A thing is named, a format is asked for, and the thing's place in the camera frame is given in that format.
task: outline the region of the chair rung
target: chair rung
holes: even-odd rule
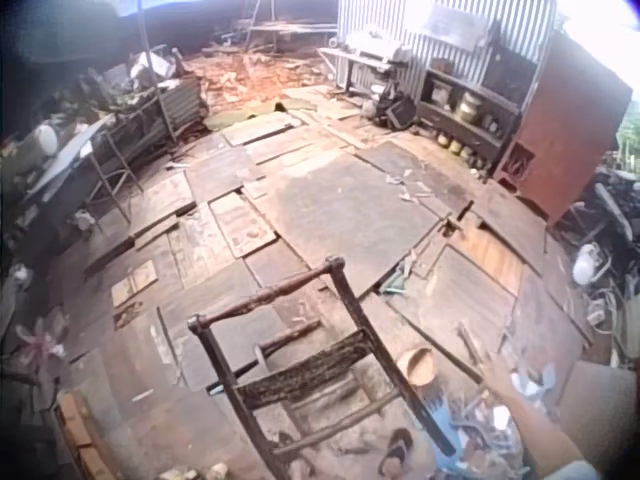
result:
[[[235,389],[249,410],[284,400],[296,402],[345,375],[371,348],[369,335],[359,329],[309,358]]]
[[[273,450],[273,453],[278,456],[291,455],[304,448],[308,448],[313,445],[316,445],[317,443],[323,442],[337,435],[343,430],[347,430],[348,428],[351,428],[357,425],[358,423],[362,422],[365,418],[370,417],[374,413],[379,412],[399,396],[400,394],[398,393],[398,390],[394,388],[389,393],[382,396],[375,402],[370,403],[364,408],[361,408],[357,412],[353,412],[352,414],[347,415],[346,417],[340,419],[338,422],[334,423],[333,425],[328,425],[324,428],[321,428],[320,430],[313,432],[311,435],[303,437],[296,442],[290,443],[283,447],[276,448]]]

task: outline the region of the hand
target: hand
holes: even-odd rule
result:
[[[516,391],[511,381],[511,373],[505,361],[498,355],[491,355],[478,365],[478,368],[487,388],[496,396],[504,397]]]

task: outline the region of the wooden chair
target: wooden chair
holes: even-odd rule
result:
[[[188,321],[189,330],[195,334],[204,347],[220,382],[224,386],[229,402],[245,428],[263,461],[277,480],[289,480],[288,463],[302,449],[327,440],[337,433],[353,427],[375,414],[398,397],[406,402],[416,419],[431,436],[438,448],[447,456],[454,453],[454,447],[444,436],[431,414],[420,402],[407,379],[402,375],[380,337],[365,315],[360,302],[355,297],[344,275],[345,261],[331,257],[320,267],[290,277],[281,283],[260,290],[256,295],[232,305],[214,315],[194,315]],[[358,329],[330,347],[316,353],[288,368],[266,377],[239,385],[220,345],[214,337],[212,324],[221,320],[245,315],[255,308],[267,305],[276,298],[289,295],[315,278],[329,274],[349,315]],[[380,399],[361,410],[351,413],[333,425],[321,428],[300,440],[286,445],[275,446],[260,428],[253,411],[278,402],[296,402],[309,396],[322,386],[345,375],[351,366],[372,354],[389,377],[393,389]]]

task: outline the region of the corrugated metal wall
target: corrugated metal wall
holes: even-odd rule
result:
[[[424,82],[425,68],[432,58],[448,58],[455,63],[454,75],[473,83],[480,83],[489,62],[489,48],[466,52],[425,35],[404,29],[406,0],[340,0],[338,38],[376,25],[394,39],[411,48],[409,68],[400,75],[402,87],[418,99]],[[437,3],[497,19],[501,26],[501,41],[507,48],[538,62],[544,45],[553,29],[556,0],[440,0]],[[338,80],[344,85],[347,65],[338,63]],[[356,85],[369,88],[374,78],[368,69],[356,67],[353,72]]]

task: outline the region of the wall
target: wall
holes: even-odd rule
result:
[[[425,68],[431,58],[444,57],[455,63],[454,75],[480,83],[489,61],[490,49],[466,52],[403,28],[406,0],[340,0],[338,38],[369,25],[377,25],[394,39],[409,46],[412,60],[399,80],[414,99],[420,96]],[[440,0],[439,4],[475,13],[490,21],[500,21],[500,37],[507,48],[538,62],[548,40],[556,13],[555,0]],[[346,62],[338,64],[338,81],[344,85]],[[368,88],[374,82],[371,72],[356,68],[356,85]]]

